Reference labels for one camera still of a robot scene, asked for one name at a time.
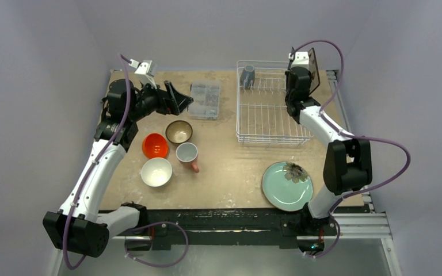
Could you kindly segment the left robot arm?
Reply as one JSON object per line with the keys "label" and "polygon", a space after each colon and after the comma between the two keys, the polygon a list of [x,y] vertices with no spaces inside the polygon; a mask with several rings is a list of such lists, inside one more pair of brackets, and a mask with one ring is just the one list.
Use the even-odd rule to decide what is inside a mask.
{"label": "left robot arm", "polygon": [[150,84],[137,88],[126,79],[109,84],[88,164],[59,210],[47,212],[43,218],[55,248],[97,258],[118,234],[131,231],[142,235],[148,230],[143,205],[124,203],[104,216],[99,215],[99,208],[114,171],[138,132],[136,123],[153,112],[178,116],[193,103],[192,97],[179,93],[170,81],[164,85],[163,90]]}

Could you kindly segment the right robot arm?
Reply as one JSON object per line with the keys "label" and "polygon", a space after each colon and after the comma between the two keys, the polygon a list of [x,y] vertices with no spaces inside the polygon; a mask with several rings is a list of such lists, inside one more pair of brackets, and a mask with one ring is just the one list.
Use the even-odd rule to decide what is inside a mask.
{"label": "right robot arm", "polygon": [[344,196],[371,183],[371,146],[368,141],[351,138],[325,117],[319,102],[310,96],[313,80],[308,69],[299,66],[287,69],[285,77],[288,114],[327,147],[324,186],[304,205],[300,215],[301,229],[313,234],[328,224],[331,212]]}

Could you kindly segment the grey printed mug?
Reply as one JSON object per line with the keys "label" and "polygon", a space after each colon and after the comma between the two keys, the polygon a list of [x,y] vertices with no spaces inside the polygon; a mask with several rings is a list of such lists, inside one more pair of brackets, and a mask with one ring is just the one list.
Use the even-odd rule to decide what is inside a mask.
{"label": "grey printed mug", "polygon": [[239,85],[246,89],[251,89],[255,83],[256,73],[252,65],[246,65],[240,75]]}

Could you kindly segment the light green round plate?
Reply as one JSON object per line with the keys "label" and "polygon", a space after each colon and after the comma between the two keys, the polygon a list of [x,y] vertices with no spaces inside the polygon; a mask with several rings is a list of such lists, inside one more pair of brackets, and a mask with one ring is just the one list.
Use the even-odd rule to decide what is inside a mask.
{"label": "light green round plate", "polygon": [[286,212],[302,210],[314,192],[308,172],[293,162],[271,164],[262,176],[261,188],[275,208]]}

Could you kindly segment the square floral plate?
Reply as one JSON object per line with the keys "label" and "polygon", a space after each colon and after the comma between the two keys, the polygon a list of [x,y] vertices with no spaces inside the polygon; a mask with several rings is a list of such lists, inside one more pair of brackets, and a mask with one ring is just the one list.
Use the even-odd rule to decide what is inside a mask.
{"label": "square floral plate", "polygon": [[309,95],[311,95],[321,84],[320,76],[319,76],[319,68],[317,63],[317,57],[315,53],[315,49],[311,48],[308,52],[308,70],[311,76],[311,85]]}

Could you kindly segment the orange bowl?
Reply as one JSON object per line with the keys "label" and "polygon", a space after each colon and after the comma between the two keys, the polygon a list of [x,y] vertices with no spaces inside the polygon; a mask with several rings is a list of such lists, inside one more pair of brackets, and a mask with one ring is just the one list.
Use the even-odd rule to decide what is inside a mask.
{"label": "orange bowl", "polygon": [[148,134],[142,142],[143,154],[149,158],[165,158],[169,153],[166,139],[159,133]]}

